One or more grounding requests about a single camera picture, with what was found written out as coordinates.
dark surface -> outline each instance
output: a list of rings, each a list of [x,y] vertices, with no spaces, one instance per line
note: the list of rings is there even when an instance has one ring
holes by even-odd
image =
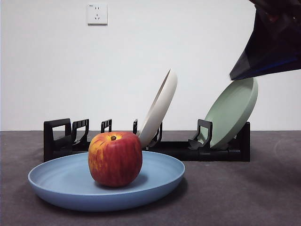
[[[61,209],[33,192],[27,174],[42,163],[42,146],[42,131],[1,132],[2,226],[301,225],[301,131],[251,132],[251,162],[185,161],[184,179],[165,198],[99,213]]]

white plate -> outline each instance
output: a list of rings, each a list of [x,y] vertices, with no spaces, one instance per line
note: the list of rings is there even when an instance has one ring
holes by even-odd
[[[147,113],[141,132],[138,133],[142,148],[146,147],[157,133],[173,99],[177,83],[177,75],[170,69]]]

green plate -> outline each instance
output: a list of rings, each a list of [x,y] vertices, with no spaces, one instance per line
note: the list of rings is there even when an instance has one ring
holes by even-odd
[[[223,148],[243,128],[250,117],[258,96],[255,78],[232,82],[217,98],[205,120],[213,124],[212,149]],[[198,141],[207,138],[207,129],[201,128]]]

white wall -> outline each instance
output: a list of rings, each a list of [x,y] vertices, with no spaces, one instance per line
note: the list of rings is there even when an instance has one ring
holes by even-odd
[[[178,87],[164,130],[194,130],[230,84],[253,30],[247,0],[108,0],[108,26],[87,26],[88,0],[1,1],[1,130],[43,121],[113,119],[141,126],[166,72]],[[252,130],[301,129],[300,71],[258,77]]]

blue plate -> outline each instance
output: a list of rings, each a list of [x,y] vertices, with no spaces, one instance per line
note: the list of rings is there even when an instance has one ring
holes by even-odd
[[[43,200],[80,211],[124,210],[156,201],[174,190],[185,171],[171,156],[143,151],[138,177],[128,186],[109,188],[91,177],[87,153],[54,159],[33,168],[28,180]]]

